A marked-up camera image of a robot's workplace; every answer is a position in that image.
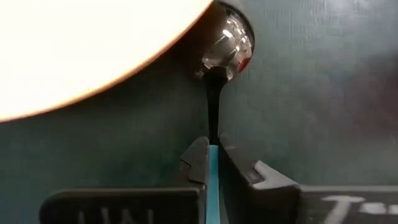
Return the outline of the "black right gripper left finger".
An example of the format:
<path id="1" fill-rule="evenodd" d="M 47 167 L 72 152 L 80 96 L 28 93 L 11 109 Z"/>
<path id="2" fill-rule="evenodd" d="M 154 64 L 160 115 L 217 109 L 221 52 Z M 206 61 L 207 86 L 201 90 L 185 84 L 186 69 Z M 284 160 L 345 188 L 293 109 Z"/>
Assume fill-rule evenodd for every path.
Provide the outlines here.
<path id="1" fill-rule="evenodd" d="M 198 189 L 198 224 L 206 222 L 206 196 L 208 190 L 209 139 L 201 136 L 194 140 L 180 156 L 178 183 Z"/>

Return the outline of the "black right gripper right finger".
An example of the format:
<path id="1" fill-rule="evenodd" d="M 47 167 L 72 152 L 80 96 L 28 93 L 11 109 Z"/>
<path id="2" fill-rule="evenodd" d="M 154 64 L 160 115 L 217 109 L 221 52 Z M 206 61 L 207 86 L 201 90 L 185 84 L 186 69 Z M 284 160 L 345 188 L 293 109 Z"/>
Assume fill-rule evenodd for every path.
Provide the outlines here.
<path id="1" fill-rule="evenodd" d="M 299 185 L 220 134 L 221 194 L 229 224 L 294 224 Z"/>

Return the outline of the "spoon with blue handle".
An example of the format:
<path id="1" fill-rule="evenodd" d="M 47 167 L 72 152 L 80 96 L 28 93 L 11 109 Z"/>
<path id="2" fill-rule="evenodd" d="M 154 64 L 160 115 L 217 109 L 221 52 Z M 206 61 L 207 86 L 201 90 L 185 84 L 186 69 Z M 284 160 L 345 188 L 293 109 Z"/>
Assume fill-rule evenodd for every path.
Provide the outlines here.
<path id="1" fill-rule="evenodd" d="M 250 62 L 254 31 L 242 10 L 228 0 L 213 0 L 195 31 L 204 41 L 196 55 L 195 76 L 206 90 L 208 140 L 204 224 L 221 224 L 219 190 L 219 121 L 221 92 Z"/>

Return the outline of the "orange round plate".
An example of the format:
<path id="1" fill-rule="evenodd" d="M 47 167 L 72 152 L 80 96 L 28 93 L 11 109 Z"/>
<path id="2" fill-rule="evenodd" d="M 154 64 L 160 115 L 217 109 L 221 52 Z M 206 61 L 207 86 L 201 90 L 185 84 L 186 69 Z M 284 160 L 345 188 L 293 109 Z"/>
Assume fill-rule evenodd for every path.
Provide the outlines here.
<path id="1" fill-rule="evenodd" d="M 84 100 L 176 43 L 214 0 L 0 0 L 0 123 Z"/>

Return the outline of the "dark plastic serving tray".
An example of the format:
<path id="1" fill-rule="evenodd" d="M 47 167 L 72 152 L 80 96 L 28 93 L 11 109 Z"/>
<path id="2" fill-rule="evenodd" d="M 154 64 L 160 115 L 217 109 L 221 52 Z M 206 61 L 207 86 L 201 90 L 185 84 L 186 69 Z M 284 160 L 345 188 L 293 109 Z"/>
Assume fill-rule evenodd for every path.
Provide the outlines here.
<path id="1" fill-rule="evenodd" d="M 305 185 L 398 185 L 398 0 L 233 0 L 252 60 L 222 91 L 220 131 Z M 39 224 L 51 194 L 168 184 L 208 134 L 195 57 L 216 10 L 126 81 L 0 123 L 0 224 Z"/>

